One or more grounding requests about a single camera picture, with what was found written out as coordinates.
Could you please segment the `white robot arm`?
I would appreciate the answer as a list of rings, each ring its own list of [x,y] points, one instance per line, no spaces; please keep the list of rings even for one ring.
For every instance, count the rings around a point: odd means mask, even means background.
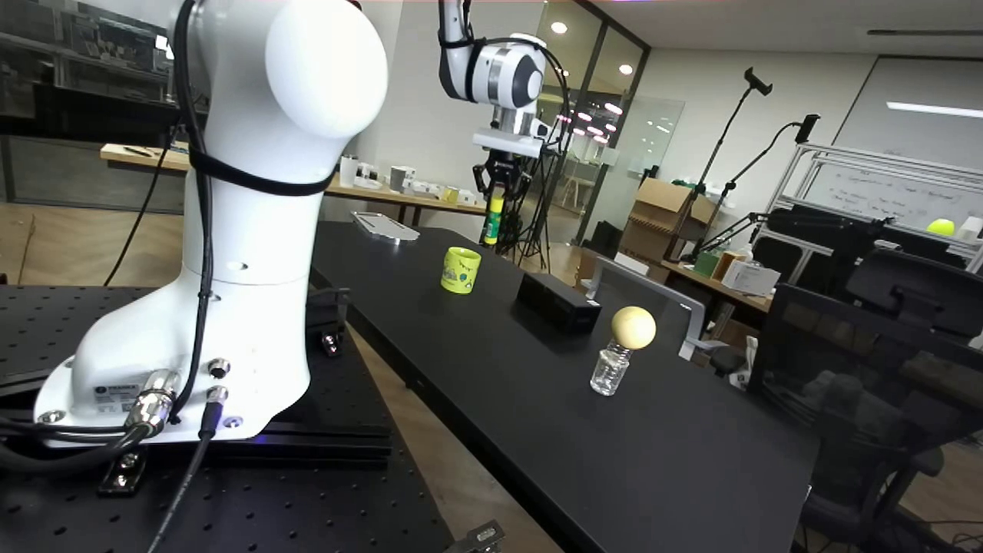
[[[385,105],[385,39],[352,0],[185,0],[171,53],[190,152],[181,269],[98,315],[40,383],[53,448],[239,442],[309,388],[316,218]]]

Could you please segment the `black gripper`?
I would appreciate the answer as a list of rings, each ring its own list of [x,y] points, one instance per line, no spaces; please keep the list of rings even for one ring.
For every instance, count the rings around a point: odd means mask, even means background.
[[[492,149],[474,168],[474,184],[484,197],[492,197],[492,190],[502,187],[508,199],[519,199],[530,193],[531,181],[536,181],[536,158],[519,152]]]

